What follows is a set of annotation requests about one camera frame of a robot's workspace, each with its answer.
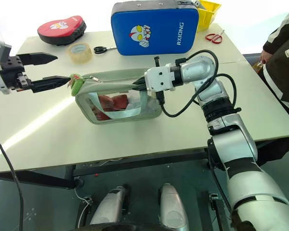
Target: tape roll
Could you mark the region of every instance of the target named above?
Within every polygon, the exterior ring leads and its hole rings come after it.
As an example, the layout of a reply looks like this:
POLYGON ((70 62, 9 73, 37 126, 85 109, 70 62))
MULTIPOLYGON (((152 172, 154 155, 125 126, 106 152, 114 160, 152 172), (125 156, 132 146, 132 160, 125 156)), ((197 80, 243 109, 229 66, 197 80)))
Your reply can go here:
POLYGON ((78 42, 67 48, 67 53, 71 60, 76 64, 82 64, 92 58, 91 48, 87 43, 78 42))

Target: bag handle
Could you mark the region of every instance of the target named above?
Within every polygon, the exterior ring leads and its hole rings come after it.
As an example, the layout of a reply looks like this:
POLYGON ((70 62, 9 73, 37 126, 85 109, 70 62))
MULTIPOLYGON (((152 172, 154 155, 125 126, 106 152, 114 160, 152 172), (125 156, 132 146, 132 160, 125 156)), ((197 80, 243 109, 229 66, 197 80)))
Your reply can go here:
POLYGON ((148 94, 146 91, 140 91, 139 93, 140 93, 140 107, 117 112, 105 112, 98 98, 98 94, 96 92, 90 92, 88 94, 90 100, 96 106, 96 108, 100 110, 102 113, 104 113, 106 116, 108 116, 111 119, 122 119, 139 115, 141 113, 141 109, 144 109, 146 107, 148 101, 148 94))

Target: transparent bag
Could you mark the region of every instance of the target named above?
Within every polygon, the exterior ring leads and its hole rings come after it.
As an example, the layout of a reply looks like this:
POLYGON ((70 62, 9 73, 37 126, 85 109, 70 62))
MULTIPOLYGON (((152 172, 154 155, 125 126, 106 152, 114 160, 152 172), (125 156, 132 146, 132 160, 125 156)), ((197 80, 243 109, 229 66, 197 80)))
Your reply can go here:
POLYGON ((135 81, 147 69, 127 69, 87 74, 75 100, 86 118, 94 124, 149 119, 161 114, 155 93, 135 81))

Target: cartoon character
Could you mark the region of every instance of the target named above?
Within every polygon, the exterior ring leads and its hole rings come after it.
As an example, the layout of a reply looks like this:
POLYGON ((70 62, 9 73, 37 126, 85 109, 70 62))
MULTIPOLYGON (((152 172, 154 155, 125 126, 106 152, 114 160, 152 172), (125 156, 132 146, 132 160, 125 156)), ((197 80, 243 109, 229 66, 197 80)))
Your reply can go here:
POLYGON ((149 39, 151 37, 151 30, 150 27, 147 25, 141 26, 137 25, 131 29, 130 33, 131 39, 136 42, 139 42, 139 45, 142 47, 149 46, 149 39))
POLYGON ((59 22, 59 23, 55 23, 55 24, 52 24, 50 26, 50 29, 51 30, 55 30, 55 29, 66 29, 68 28, 68 25, 66 22, 62 21, 62 22, 59 22))

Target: yellow basket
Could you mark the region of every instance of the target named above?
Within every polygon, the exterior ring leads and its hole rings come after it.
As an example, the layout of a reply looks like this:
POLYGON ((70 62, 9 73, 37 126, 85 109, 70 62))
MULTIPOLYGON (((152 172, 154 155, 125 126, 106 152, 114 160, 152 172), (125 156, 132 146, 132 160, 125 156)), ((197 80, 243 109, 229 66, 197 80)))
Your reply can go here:
POLYGON ((200 0, 200 2, 206 8, 206 10, 198 8, 199 23, 197 31, 207 30, 209 28, 210 24, 214 21, 217 10, 221 6, 221 4, 210 1, 200 0))

